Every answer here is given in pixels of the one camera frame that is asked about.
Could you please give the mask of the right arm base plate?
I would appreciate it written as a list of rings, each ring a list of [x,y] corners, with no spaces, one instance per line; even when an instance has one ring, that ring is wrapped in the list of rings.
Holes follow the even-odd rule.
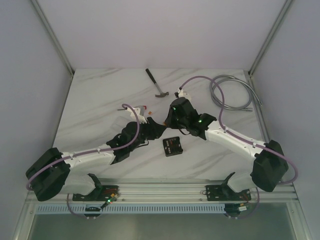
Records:
[[[245,201],[252,199],[249,189],[234,192],[227,185],[206,185],[204,193],[208,201]]]

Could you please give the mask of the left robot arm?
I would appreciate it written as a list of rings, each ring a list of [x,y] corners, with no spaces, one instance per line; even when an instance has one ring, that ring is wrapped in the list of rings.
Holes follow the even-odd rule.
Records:
[[[50,148],[26,171],[27,186],[40,202],[58,194],[80,194],[97,201],[103,193],[99,182],[103,171],[127,159],[145,142],[159,139],[165,130],[166,126],[148,117],[146,123],[129,122],[97,148],[74,153]]]

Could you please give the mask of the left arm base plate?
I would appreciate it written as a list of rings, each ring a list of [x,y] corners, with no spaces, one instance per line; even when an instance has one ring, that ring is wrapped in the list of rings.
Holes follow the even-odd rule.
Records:
[[[117,194],[119,192],[118,185],[102,185],[96,187],[92,192],[87,195],[73,194],[72,200],[75,202],[85,201],[85,202],[101,202],[107,201],[111,198],[112,194]]]

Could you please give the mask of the black fuse box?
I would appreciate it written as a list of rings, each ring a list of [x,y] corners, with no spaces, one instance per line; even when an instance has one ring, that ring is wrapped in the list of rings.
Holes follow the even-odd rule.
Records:
[[[166,157],[172,157],[183,153],[180,137],[170,137],[162,140],[163,149]]]

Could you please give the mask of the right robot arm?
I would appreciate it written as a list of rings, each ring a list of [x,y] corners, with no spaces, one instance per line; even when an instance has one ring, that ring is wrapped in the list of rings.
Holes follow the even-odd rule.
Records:
[[[289,169],[278,142],[251,140],[238,132],[231,132],[227,127],[222,127],[216,117],[207,113],[199,114],[184,97],[170,104],[164,122],[168,128],[185,129],[192,136],[219,144],[248,161],[251,172],[232,172],[225,179],[221,193],[228,200],[250,188],[258,187],[265,192],[272,192]]]

